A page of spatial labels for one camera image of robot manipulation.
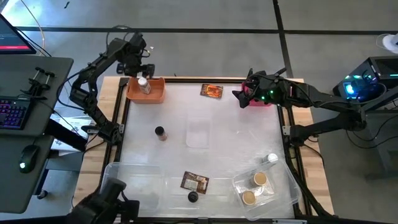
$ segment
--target gray floor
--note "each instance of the gray floor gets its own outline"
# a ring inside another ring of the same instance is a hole
[[[156,28],[276,29],[272,0],[217,1],[35,1],[25,0],[43,26],[112,27],[124,24]],[[285,29],[396,30],[398,1],[279,0]],[[3,15],[15,26],[36,26],[23,5],[9,0]],[[27,32],[41,43],[38,32]],[[79,71],[105,49],[103,33],[46,32],[46,49],[53,56],[75,60]],[[110,35],[122,37],[122,34]],[[156,64],[156,75],[245,76],[254,70],[274,72],[284,66],[277,34],[144,34]],[[330,92],[369,56],[390,55],[376,46],[374,35],[286,35],[292,71],[320,91]],[[115,65],[105,75],[115,75]],[[67,92],[62,92],[67,102]],[[65,116],[79,116],[57,105]],[[336,114],[313,110],[314,121]],[[323,134],[320,147],[335,213],[343,218],[398,222],[398,180],[367,182],[378,170],[372,150],[352,146],[343,131]],[[45,188],[53,197],[32,199],[22,215],[0,214],[0,220],[66,214],[77,175],[53,171]]]

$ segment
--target transparent plastic bin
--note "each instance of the transparent plastic bin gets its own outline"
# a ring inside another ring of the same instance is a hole
[[[110,163],[105,168],[101,191],[110,177],[127,184],[124,194],[128,199],[140,201],[140,217],[152,216],[157,213],[162,203],[165,185],[164,174],[159,166]]]
[[[210,146],[210,118],[188,118],[187,146],[207,149]]]
[[[264,186],[256,187],[252,177],[257,172],[267,176]],[[233,187],[244,216],[254,221],[262,217],[271,217],[273,212],[297,203],[301,198],[301,191],[286,163],[278,160],[276,163],[264,162],[233,178]],[[254,205],[243,203],[243,192],[250,190],[256,196]]]

